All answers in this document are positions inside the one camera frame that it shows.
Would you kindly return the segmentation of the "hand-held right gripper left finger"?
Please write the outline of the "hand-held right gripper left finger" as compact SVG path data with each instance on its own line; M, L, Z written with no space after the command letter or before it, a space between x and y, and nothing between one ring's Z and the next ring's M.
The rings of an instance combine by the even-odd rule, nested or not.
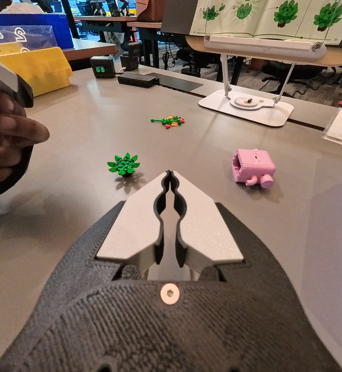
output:
M96 257L124 265L159 264L164 252L164 223L171 172L165 171L124 202Z

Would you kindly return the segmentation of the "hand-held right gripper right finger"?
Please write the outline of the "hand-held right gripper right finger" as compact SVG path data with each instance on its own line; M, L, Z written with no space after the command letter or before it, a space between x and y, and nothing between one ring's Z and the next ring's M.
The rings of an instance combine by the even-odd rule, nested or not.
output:
M214 200L179 173L171 172L174 209L179 215L175 255L179 267L241 263L244 257Z

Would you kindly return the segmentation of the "green brick plant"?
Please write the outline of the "green brick plant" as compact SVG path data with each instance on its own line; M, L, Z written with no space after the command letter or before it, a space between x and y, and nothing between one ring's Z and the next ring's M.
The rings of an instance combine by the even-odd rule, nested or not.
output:
M130 177L140 166L138 155L131 156L128 152L123 156L114 156L114 161L107 162L108 170L124 178Z

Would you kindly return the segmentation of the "white book stand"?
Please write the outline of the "white book stand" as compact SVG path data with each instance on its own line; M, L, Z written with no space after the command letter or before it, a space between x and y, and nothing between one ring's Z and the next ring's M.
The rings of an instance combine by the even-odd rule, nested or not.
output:
M202 47L192 46L194 50L206 50L219 53L222 63L224 88L201 99L198 105L218 113L227 114L236 118L246 119L269 127L282 127L294 107L281 101L284 88L274 93L271 98L264 98L256 94L237 92L228 79L228 55L237 57L255 57L260 55L272 59L288 62L289 72L285 73L286 84L295 64L316 64L326 66L322 59L327 53L327 46L342 47L342 20L333 26L328 34L328 40L287 39L278 40L270 38L243 38L236 36L218 35L190 35L193 18L198 1L166 1L162 21L163 32L182 34L189 37L189 41L200 41ZM252 98L253 105L244 105L242 100Z

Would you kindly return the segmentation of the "pale green instruction booklet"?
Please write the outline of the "pale green instruction booklet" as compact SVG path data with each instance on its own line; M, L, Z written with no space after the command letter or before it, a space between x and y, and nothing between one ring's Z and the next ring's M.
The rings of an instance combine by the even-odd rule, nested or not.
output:
M198 1L190 35L328 40L342 1Z

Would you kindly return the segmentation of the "person's left hand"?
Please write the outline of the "person's left hand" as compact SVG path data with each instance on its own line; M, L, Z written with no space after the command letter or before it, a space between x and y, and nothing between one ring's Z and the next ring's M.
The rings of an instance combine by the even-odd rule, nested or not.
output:
M24 108L0 91L0 182L13 173L24 148L43 143L49 137L43 124L27 118Z

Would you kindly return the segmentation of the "clear acrylic logo sheet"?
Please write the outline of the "clear acrylic logo sheet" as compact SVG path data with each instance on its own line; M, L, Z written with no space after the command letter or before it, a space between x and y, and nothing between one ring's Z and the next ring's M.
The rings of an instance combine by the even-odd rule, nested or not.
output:
M20 53L58 47L52 26L0 26L0 48L15 43Z

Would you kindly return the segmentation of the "yellow storage bin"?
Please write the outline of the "yellow storage bin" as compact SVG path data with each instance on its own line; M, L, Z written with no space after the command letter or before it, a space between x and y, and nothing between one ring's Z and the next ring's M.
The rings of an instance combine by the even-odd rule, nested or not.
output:
M0 62L29 84L34 97L71 86L73 72L59 47L3 55Z

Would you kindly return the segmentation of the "blue storage bin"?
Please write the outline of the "blue storage bin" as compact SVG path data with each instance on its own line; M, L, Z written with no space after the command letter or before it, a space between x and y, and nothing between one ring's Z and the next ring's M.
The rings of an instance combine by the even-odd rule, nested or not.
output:
M0 26L52 26L58 47L74 47L67 17L63 13L0 14Z

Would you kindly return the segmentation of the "pink brick toy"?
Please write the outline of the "pink brick toy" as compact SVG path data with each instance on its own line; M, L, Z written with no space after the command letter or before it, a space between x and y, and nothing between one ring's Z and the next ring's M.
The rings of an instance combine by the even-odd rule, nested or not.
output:
M276 166L267 151L259 149L237 149L232 159L232 171L236 183L246 186L259 184L271 188Z

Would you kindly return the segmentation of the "black pole lamp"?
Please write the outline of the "black pole lamp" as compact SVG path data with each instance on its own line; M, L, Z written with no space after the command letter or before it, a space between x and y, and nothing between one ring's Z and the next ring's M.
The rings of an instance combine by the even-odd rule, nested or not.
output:
M66 18L68 21L68 25L71 31L72 38L80 39L79 32L76 28L75 20L71 11L71 6L68 0L61 0L62 6L64 8L64 12L66 14Z

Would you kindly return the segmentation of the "black device with green display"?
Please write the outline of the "black device with green display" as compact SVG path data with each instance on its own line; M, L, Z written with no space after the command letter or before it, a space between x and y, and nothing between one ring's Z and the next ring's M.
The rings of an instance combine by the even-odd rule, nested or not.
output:
M95 78L115 78L116 71L110 56L94 56L90 58Z

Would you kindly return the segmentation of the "wooden office desk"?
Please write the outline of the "wooden office desk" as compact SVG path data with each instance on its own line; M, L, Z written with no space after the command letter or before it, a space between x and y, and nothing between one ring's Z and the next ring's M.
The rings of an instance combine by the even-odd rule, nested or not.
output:
M135 41L135 32L127 25L128 22L135 22L136 16L73 16L76 22L80 22L84 30L99 33L100 42L106 42L104 32L124 33Z

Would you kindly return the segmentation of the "black charger block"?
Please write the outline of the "black charger block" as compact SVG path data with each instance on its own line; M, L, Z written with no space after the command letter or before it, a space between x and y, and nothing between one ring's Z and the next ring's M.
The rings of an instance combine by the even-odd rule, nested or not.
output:
M138 41L130 42L127 45L127 52L120 56L122 69L130 72L138 69L139 59L141 58L142 44Z

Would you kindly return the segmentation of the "brown paper bag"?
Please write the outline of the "brown paper bag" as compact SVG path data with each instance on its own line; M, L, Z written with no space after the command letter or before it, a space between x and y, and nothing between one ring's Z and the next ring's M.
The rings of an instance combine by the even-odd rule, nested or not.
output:
M166 0L136 0L136 21L162 22Z

